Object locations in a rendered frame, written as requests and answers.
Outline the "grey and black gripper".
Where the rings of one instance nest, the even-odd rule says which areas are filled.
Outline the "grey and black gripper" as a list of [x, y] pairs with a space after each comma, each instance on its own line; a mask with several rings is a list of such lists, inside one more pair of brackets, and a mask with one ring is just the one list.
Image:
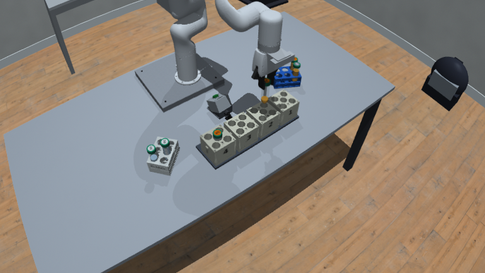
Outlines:
[[252, 65], [253, 74], [251, 77], [254, 80], [258, 80], [258, 86], [263, 90], [265, 89], [265, 83], [266, 83], [265, 75], [267, 75], [267, 78], [271, 79], [271, 85], [273, 85], [274, 76], [276, 75], [276, 72], [278, 70], [278, 69], [274, 70], [269, 66], [271, 59], [273, 58], [269, 56], [267, 53], [260, 51], [259, 48], [256, 48], [254, 52], [253, 65]]

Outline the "blue tube rack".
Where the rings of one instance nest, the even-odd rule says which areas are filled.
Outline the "blue tube rack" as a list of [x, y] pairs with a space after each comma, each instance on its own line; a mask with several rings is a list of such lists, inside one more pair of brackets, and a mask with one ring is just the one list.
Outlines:
[[[288, 71], [282, 71], [283, 68], [288, 69]], [[276, 76], [276, 75], [274, 76], [274, 83], [273, 83], [274, 89], [276, 89], [276, 88], [300, 87], [301, 78], [302, 78], [300, 73], [299, 73], [298, 76], [293, 76], [292, 75], [293, 71], [290, 70], [290, 66], [280, 67], [279, 70], [280, 70], [280, 72], [276, 72], [276, 75], [279, 74], [279, 76]], [[287, 75], [285, 75], [285, 74], [287, 74]], [[293, 82], [292, 78], [298, 78], [298, 79], [297, 79], [297, 81]]]

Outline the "green-capped sample tube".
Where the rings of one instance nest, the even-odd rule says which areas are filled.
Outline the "green-capped sample tube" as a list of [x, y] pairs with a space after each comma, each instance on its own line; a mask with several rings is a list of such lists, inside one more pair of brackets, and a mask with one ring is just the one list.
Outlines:
[[213, 139], [215, 141], [220, 141], [222, 139], [222, 131], [219, 129], [216, 129], [213, 131]]

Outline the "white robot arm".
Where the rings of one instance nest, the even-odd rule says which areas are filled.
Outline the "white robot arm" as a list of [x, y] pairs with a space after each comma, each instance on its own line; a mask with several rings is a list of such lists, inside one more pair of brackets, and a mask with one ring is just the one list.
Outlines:
[[[196, 46], [192, 37], [204, 31], [208, 25], [205, 0], [168, 0], [173, 18], [180, 19], [170, 28], [176, 55], [175, 80], [181, 85], [192, 85], [201, 78], [197, 69]], [[280, 47], [282, 15], [263, 3], [255, 1], [236, 10], [228, 0], [215, 0], [221, 19], [237, 32], [245, 32], [259, 25], [258, 48], [273, 59], [274, 70], [294, 61], [295, 54]], [[194, 12], [194, 13], [193, 13]]]

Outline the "white tube rack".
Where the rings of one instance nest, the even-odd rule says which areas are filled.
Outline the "white tube rack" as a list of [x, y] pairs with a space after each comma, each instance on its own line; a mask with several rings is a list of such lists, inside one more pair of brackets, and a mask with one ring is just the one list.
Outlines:
[[[148, 160], [147, 160], [147, 165], [148, 165], [148, 168], [149, 168], [149, 171], [150, 172], [154, 172], [154, 173], [159, 173], [159, 174], [164, 174], [164, 175], [170, 176], [171, 175], [171, 172], [172, 172], [172, 169], [174, 167], [174, 164], [175, 164], [177, 155], [179, 153], [179, 144], [178, 144], [178, 141], [177, 140], [168, 138], [169, 139], [169, 142], [170, 142], [171, 154], [164, 155], [164, 152], [162, 150], [162, 147], [160, 146], [161, 139], [163, 139], [163, 137], [158, 137], [156, 139], [155, 143], [154, 143], [155, 148], [156, 148], [157, 157], [158, 157], [157, 161], [152, 162], [150, 160], [150, 156], [149, 156], [148, 157]], [[158, 142], [158, 144], [157, 144], [157, 142]], [[166, 160], [165, 158], [167, 158], [168, 160]]]

